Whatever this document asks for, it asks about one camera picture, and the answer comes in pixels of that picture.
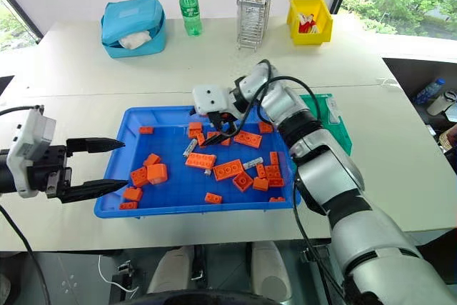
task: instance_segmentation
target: yellow plastic box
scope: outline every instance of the yellow plastic box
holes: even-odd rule
[[[294,44],[322,44],[331,40],[333,19],[324,0],[290,0],[290,2],[287,24],[291,30]],[[300,26],[298,14],[300,13],[314,15],[314,21],[319,30],[317,34],[300,34],[298,32]]]

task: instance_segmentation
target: orange toy block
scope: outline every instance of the orange toy block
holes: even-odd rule
[[[269,179],[268,185],[270,187],[283,187],[284,186],[284,179]]]
[[[204,146],[201,145],[205,142],[205,136],[201,132],[197,133],[197,142],[199,143],[200,148],[204,148]]]
[[[210,131],[209,133],[206,134],[206,139],[210,139],[211,137],[213,137],[213,136],[215,136],[215,135],[217,135],[217,134],[218,134],[217,131]],[[228,138],[228,139],[222,141],[221,144],[222,144],[223,146],[229,146],[229,145],[230,145],[230,138]]]
[[[150,154],[146,160],[143,162],[143,166],[150,166],[152,164],[157,164],[160,162],[160,156],[155,154]]]
[[[231,178],[232,176],[240,174],[243,169],[243,164],[240,159],[227,162],[225,164],[219,164],[213,167],[214,176],[216,181]]]
[[[154,128],[152,126],[140,126],[140,134],[152,134],[154,133]]]
[[[123,194],[123,197],[128,200],[140,201],[143,196],[143,191],[141,189],[136,189],[135,187],[128,187]]]
[[[168,180],[166,173],[166,165],[164,164],[152,164],[148,166],[148,180],[151,184],[161,184]]]
[[[136,201],[129,201],[127,203],[121,203],[119,205],[119,210],[134,210],[138,208],[138,203]]]
[[[245,172],[241,172],[235,178],[233,178],[233,184],[242,192],[252,185],[252,178]]]
[[[260,142],[262,142],[262,136],[241,130],[240,133],[233,138],[233,140],[237,143],[258,148],[260,147]]]
[[[258,189],[259,191],[268,191],[268,179],[254,178],[252,188]]]
[[[279,166],[265,166],[266,178],[267,179],[280,179],[281,171]]]
[[[260,121],[258,123],[258,130],[260,131],[261,134],[269,134],[269,133],[273,132],[273,127],[270,124],[263,123],[262,121]]]
[[[202,125],[199,121],[189,123],[189,138],[196,139],[197,133],[201,132]]]
[[[266,178],[265,167],[263,166],[263,164],[257,164],[256,169],[257,169],[257,175],[260,179]]]
[[[135,187],[142,187],[148,183],[146,167],[138,168],[130,173],[130,177]]]
[[[216,162],[216,155],[190,153],[186,160],[186,166],[201,169],[211,169]]]
[[[222,202],[222,196],[217,194],[207,193],[205,195],[205,201],[211,204],[220,204]]]
[[[282,196],[279,196],[278,198],[275,198],[274,196],[272,196],[269,200],[269,202],[271,202],[271,203],[276,203],[278,201],[286,201],[286,199],[283,198]]]
[[[270,151],[270,163],[273,165],[279,165],[278,153],[275,151]]]

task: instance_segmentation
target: blue tray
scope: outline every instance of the blue tray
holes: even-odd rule
[[[277,151],[284,187],[270,188],[262,192],[249,187],[241,193],[232,178],[216,181],[214,173],[204,174],[203,169],[186,166],[183,152],[191,141],[187,131],[189,122],[200,121],[205,133],[214,131],[209,120],[197,115],[190,116],[191,106],[141,107],[128,109],[122,119],[117,139],[126,144],[124,148],[113,151],[106,169],[106,179],[130,180],[130,172],[142,166],[150,153],[161,157],[161,163],[167,166],[168,181],[162,184],[143,186],[143,197],[139,207],[134,210],[119,210],[124,202],[122,188],[97,199],[94,212],[101,218],[140,217],[154,214],[185,214],[208,211],[229,211],[247,209],[289,209],[292,207],[292,187],[295,166],[288,157],[288,149],[277,131],[263,134],[259,149],[238,144],[231,140],[230,146],[196,147],[194,152],[217,155],[216,165],[234,159],[242,163],[263,157],[263,164],[270,164],[270,151]],[[243,130],[259,134],[259,119],[253,110]],[[152,135],[140,135],[140,126],[153,126]],[[254,178],[256,168],[247,170]],[[207,204],[204,201],[206,192],[223,197],[222,204]],[[286,201],[270,203],[270,197],[282,196]]]

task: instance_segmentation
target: metal utensil holder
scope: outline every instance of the metal utensil holder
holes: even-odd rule
[[[236,0],[238,5],[238,48],[254,50],[262,43],[268,26],[271,0]]]

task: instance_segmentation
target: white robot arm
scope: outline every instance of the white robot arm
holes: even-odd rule
[[[295,187],[312,210],[328,217],[333,250],[345,277],[350,304],[456,304],[433,267],[422,258],[396,223],[363,195],[357,166],[324,129],[268,61],[236,81],[235,89],[194,88],[195,112],[208,116],[221,135],[237,134],[234,122],[246,118],[255,101],[278,129],[297,165]],[[225,125],[228,131],[222,131]]]

